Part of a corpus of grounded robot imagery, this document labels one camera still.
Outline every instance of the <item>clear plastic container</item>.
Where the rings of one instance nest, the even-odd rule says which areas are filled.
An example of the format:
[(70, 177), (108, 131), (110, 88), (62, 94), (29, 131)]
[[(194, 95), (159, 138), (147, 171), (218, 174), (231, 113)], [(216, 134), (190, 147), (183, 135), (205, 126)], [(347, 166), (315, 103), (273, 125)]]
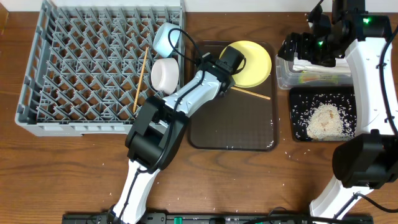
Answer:
[(350, 73), (300, 72), (293, 70), (294, 62), (275, 56), (276, 77), (279, 88), (289, 90), (296, 86), (352, 86)]

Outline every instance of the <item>black tray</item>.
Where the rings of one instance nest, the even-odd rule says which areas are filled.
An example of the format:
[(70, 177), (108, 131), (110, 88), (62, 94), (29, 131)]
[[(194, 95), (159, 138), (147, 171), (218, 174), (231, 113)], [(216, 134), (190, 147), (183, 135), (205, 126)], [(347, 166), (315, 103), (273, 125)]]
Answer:
[(343, 109), (347, 116), (345, 123), (351, 124), (344, 129), (356, 128), (356, 103), (354, 88), (344, 87), (295, 87), (289, 91), (289, 110), (292, 122), (293, 139), (296, 141), (317, 141), (307, 135), (307, 125), (300, 122), (309, 119), (310, 114), (305, 112), (311, 108), (317, 108), (320, 103), (335, 104), (338, 110)]
[[(200, 42), (200, 50), (218, 57), (232, 42)], [(199, 149), (224, 149), (239, 151), (271, 151), (278, 144), (277, 95), (275, 78), (275, 55), (267, 43), (259, 43), (269, 53), (272, 70), (260, 85), (245, 90), (271, 97), (265, 100), (256, 96), (228, 90), (205, 103), (192, 116), (188, 128), (189, 143)]]

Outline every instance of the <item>yellow plate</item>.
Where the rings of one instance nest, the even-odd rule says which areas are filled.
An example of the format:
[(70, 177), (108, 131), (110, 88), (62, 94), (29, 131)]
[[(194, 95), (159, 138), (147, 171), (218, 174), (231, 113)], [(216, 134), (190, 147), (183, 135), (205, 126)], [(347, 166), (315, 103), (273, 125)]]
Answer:
[(268, 52), (259, 44), (251, 41), (237, 41), (229, 46), (240, 51), (246, 57), (245, 68), (232, 77), (235, 85), (241, 88), (250, 88), (264, 82), (271, 72), (272, 62)]

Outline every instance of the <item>rice pile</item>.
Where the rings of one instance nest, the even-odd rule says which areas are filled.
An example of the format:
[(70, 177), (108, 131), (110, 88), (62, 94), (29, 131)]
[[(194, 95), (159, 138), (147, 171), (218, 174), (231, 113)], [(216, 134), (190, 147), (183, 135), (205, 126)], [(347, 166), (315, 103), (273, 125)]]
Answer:
[(342, 141), (351, 139), (344, 131), (344, 122), (338, 108), (331, 104), (321, 104), (308, 120), (307, 135), (319, 141)]

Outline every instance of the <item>brown tray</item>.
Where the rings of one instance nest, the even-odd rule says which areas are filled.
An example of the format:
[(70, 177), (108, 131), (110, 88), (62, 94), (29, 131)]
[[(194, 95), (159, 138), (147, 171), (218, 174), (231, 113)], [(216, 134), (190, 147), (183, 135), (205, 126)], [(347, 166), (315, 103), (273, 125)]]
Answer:
[[(203, 41), (198, 46), (203, 53), (218, 57), (232, 42)], [(278, 144), (277, 95), (274, 49), (258, 42), (272, 60), (270, 76), (260, 85), (245, 90), (271, 97), (265, 100), (256, 96), (228, 90), (205, 103), (191, 118), (188, 141), (198, 149), (239, 151), (271, 151)]]

